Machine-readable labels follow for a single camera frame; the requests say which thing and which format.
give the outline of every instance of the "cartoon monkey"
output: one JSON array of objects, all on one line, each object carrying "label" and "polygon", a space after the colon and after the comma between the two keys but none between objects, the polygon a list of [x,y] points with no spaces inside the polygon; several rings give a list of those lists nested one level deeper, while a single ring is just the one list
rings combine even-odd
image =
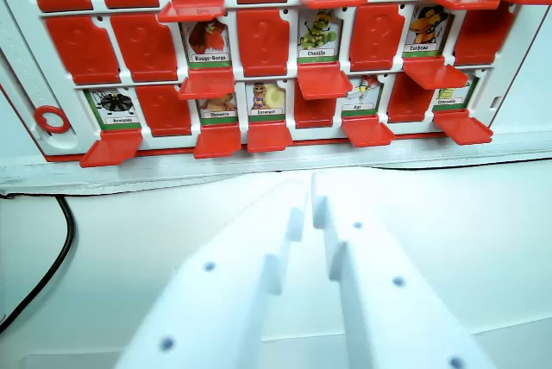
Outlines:
[{"label": "cartoon monkey", "polygon": [[320,47],[326,43],[330,43],[337,38],[335,31],[329,31],[329,28],[325,28],[331,21],[331,15],[325,11],[318,11],[317,18],[312,23],[312,27],[309,27],[307,22],[304,22],[304,26],[307,27],[307,32],[300,39],[300,45],[302,48],[310,49],[313,47]]},{"label": "cartoon monkey", "polygon": [[267,87],[264,83],[255,83],[253,85],[253,109],[268,109],[265,103],[265,96],[267,95]]},{"label": "cartoon monkey", "polygon": [[235,104],[232,103],[232,98],[234,93],[229,93],[223,97],[218,97],[216,99],[209,99],[204,104],[199,106],[200,109],[208,110],[209,112],[224,112],[236,110]]},{"label": "cartoon monkey", "polygon": [[217,19],[210,22],[198,22],[190,33],[188,41],[196,54],[203,54],[208,48],[221,52],[224,50],[224,24]]},{"label": "cartoon monkey", "polygon": [[411,22],[410,31],[416,33],[414,44],[435,43],[437,27],[447,18],[449,14],[445,13],[440,5],[424,7],[418,19]]}]

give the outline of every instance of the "character card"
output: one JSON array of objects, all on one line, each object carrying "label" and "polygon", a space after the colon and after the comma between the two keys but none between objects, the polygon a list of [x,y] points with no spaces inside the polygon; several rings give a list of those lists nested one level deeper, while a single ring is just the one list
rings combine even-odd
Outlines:
[{"label": "character card", "polygon": [[238,122],[238,112],[234,93],[229,93],[224,97],[214,99],[199,99],[197,103],[199,120],[202,125]]},{"label": "character card", "polygon": [[452,16],[441,5],[414,8],[403,57],[438,56],[449,35]]},{"label": "character card", "polygon": [[83,92],[102,130],[141,127],[132,99],[124,89],[84,89]]},{"label": "character card", "polygon": [[347,97],[337,99],[337,106],[341,106],[342,117],[375,115],[378,112],[383,84],[376,74],[351,78],[353,90]]},{"label": "character card", "polygon": [[469,80],[464,87],[456,89],[440,89],[433,100],[433,110],[464,109],[474,93],[479,81],[474,74],[469,74]]},{"label": "character card", "polygon": [[331,9],[302,9],[298,25],[298,63],[339,59],[342,21],[333,17]]},{"label": "character card", "polygon": [[250,122],[285,120],[285,89],[276,80],[245,85]]},{"label": "character card", "polygon": [[181,22],[180,34],[190,68],[232,66],[226,24],[216,18],[210,22]]}]

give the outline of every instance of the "cartoon caterpillar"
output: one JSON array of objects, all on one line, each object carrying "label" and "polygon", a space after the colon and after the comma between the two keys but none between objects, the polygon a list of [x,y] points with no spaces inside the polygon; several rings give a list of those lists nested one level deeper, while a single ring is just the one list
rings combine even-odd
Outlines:
[{"label": "cartoon caterpillar", "polygon": [[410,31],[416,33],[415,44],[435,43],[439,24],[449,18],[440,5],[425,7],[420,11],[418,19],[411,23]]},{"label": "cartoon caterpillar", "polygon": [[188,41],[196,54],[203,54],[208,48],[224,50],[224,24],[217,19],[211,22],[198,22],[190,33]]},{"label": "cartoon caterpillar", "polygon": [[329,28],[325,28],[331,21],[331,15],[325,11],[319,11],[317,18],[312,23],[312,27],[304,22],[304,26],[307,27],[307,32],[300,39],[300,45],[302,48],[320,47],[326,43],[330,43],[337,38],[335,31],[329,31]]}]

